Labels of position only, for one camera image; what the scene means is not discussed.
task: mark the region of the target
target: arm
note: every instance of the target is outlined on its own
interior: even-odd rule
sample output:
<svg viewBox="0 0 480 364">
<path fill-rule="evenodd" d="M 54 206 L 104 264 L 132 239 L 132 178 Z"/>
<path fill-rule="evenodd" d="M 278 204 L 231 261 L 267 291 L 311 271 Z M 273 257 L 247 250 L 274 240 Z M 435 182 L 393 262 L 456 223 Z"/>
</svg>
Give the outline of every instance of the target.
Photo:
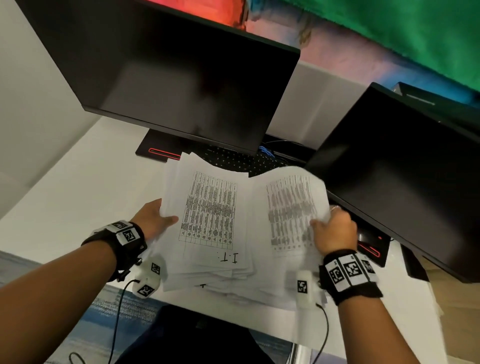
<svg viewBox="0 0 480 364">
<path fill-rule="evenodd" d="M 162 218 L 161 200 L 132 219 L 146 239 L 178 221 Z M 43 363 L 62 343 L 113 274 L 110 246 L 91 242 L 0 289 L 0 363 Z"/>
<path fill-rule="evenodd" d="M 315 245 L 325 256 L 339 249 L 357 250 L 357 224 L 340 208 L 328 224 L 312 220 Z M 382 300 L 356 296 L 338 306 L 349 364 L 419 364 Z"/>
</svg>

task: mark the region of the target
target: paper stack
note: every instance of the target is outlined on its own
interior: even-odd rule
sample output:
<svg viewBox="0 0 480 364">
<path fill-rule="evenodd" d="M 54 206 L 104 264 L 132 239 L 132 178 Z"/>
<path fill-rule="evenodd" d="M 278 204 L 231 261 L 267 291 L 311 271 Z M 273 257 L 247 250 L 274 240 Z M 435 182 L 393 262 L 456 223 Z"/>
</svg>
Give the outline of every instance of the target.
<svg viewBox="0 0 480 364">
<path fill-rule="evenodd" d="M 180 220 L 149 249 L 162 262 L 161 289 L 198 286 L 295 310 L 296 272 L 321 263 L 309 222 L 329 219 L 324 183 L 299 167 L 248 178 L 185 153 L 164 176 L 160 213 Z"/>
</svg>

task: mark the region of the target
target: black keyboard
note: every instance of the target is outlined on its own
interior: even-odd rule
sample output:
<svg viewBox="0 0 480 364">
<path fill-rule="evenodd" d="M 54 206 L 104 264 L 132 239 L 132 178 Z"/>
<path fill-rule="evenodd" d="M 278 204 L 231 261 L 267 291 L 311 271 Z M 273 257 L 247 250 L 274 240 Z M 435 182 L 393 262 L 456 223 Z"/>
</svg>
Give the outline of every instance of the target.
<svg viewBox="0 0 480 364">
<path fill-rule="evenodd" d="M 225 170 L 248 172 L 249 177 L 258 176 L 269 170 L 289 165 L 284 160 L 272 158 L 260 152 L 255 156 L 249 156 L 216 146 L 208 147 L 199 156 L 211 165 Z"/>
</svg>

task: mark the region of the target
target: black wrist band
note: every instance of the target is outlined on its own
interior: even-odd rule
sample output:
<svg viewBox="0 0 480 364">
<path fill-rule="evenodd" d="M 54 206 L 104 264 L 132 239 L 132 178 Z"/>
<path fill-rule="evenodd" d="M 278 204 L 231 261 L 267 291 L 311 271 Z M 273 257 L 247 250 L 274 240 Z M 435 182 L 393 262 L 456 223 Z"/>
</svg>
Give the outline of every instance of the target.
<svg viewBox="0 0 480 364">
<path fill-rule="evenodd" d="M 109 282 L 121 277 L 119 271 L 127 274 L 137 262 L 138 255 L 147 249 L 142 229 L 131 221 L 121 220 L 95 230 L 82 245 L 96 240 L 106 242 L 117 259 L 115 273 L 110 277 Z"/>
<path fill-rule="evenodd" d="M 319 273 L 322 289 L 332 296 L 337 306 L 354 296 L 383 297 L 368 258 L 355 250 L 342 249 L 327 254 Z"/>
</svg>

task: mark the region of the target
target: white desk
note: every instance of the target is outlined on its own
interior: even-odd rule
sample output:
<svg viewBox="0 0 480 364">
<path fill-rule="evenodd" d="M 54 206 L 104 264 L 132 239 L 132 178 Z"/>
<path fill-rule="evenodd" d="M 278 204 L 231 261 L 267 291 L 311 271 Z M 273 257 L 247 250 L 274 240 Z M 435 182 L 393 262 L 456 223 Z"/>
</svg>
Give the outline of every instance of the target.
<svg viewBox="0 0 480 364">
<path fill-rule="evenodd" d="M 161 178 L 151 181 L 161 176 L 164 164 L 135 155 L 146 132 L 101 118 L 0 220 L 0 250 L 46 263 L 77 248 L 93 228 L 129 219 L 144 202 L 161 197 Z M 446 364 L 430 285 L 406 275 L 397 242 L 391 245 L 386 267 L 376 270 L 385 306 L 420 362 Z M 157 291 L 153 298 L 310 348 L 319 349 L 325 337 L 320 310 L 297 314 L 261 304 L 237 305 L 199 288 Z M 326 311 L 330 334 L 325 352 L 345 358 L 337 309 L 329 303 Z"/>
</svg>

